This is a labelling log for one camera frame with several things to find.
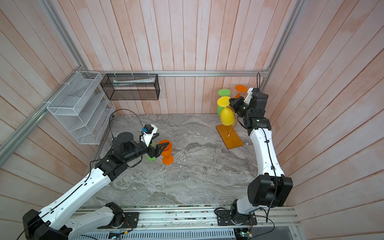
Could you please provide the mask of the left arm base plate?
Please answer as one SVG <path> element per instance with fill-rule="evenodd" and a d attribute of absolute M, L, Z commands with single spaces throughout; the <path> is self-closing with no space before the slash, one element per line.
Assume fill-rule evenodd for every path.
<path fill-rule="evenodd" d="M 116 217 L 113 217 L 110 224 L 98 227 L 98 229 L 134 229 L 138 225 L 139 215 L 139 212 L 124 212 L 123 214 L 117 214 Z"/>

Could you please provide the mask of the orange wooden rack base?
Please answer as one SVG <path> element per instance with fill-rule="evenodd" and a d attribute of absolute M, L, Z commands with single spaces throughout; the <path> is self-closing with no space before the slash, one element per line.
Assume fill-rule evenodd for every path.
<path fill-rule="evenodd" d="M 242 140 L 232 126 L 219 125 L 216 129 L 228 150 L 243 146 Z"/>

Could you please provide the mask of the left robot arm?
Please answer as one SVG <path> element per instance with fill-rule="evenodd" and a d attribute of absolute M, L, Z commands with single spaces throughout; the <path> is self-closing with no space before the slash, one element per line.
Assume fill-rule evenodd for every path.
<path fill-rule="evenodd" d="M 27 240 L 72 240 L 104 226 L 122 228 L 125 224 L 124 211 L 113 202 L 78 218 L 74 218 L 73 214 L 95 193 L 127 170 L 129 162 L 142 159 L 144 155 L 159 157 L 169 143 L 152 146 L 152 140 L 158 136 L 156 132 L 147 133 L 143 129 L 138 142 L 129 132 L 113 138 L 108 153 L 95 161 L 95 166 L 86 177 L 48 206 L 24 214 L 22 235 Z"/>

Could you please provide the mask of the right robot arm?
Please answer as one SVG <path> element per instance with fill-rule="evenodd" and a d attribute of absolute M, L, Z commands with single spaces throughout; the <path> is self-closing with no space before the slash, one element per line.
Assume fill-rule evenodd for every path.
<path fill-rule="evenodd" d="M 282 207 L 294 185 L 277 159 L 272 127 L 265 117 L 267 101 L 268 95 L 258 88 L 250 88 L 246 97 L 230 99 L 230 106 L 242 118 L 241 126 L 253 143 L 258 168 L 257 177 L 248 185 L 247 195 L 231 206 L 231 221 L 236 225 L 247 222 L 259 208 Z"/>

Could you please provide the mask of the yellow wine glass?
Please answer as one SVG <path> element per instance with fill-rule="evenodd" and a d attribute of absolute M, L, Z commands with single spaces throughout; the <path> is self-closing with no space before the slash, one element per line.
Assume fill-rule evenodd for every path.
<path fill-rule="evenodd" d="M 224 126 L 231 126 L 235 123 L 235 115 L 231 110 L 229 99 L 230 97 L 221 97 L 217 101 L 219 106 L 224 107 L 220 115 L 221 123 Z"/>

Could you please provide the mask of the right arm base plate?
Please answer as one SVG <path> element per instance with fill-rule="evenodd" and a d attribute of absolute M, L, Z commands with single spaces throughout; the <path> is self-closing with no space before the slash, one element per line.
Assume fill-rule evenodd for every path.
<path fill-rule="evenodd" d="M 224 208 L 217 208 L 214 210 L 214 213 L 217 216 L 219 226 L 256 226 L 258 224 L 254 216 L 232 213 L 231 210 Z"/>

